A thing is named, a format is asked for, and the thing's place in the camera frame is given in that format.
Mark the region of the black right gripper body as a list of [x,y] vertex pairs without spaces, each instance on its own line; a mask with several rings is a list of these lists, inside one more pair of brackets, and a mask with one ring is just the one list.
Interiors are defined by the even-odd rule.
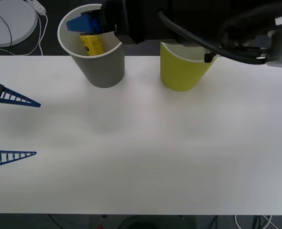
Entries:
[[107,31],[113,31],[124,45],[141,42],[140,13],[130,0],[105,0],[101,6]]

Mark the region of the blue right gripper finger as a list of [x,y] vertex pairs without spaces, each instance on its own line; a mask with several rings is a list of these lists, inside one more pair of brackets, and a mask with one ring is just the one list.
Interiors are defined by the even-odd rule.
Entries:
[[69,31],[86,34],[100,34],[101,25],[99,12],[97,10],[82,12],[77,18],[67,21],[66,26]]

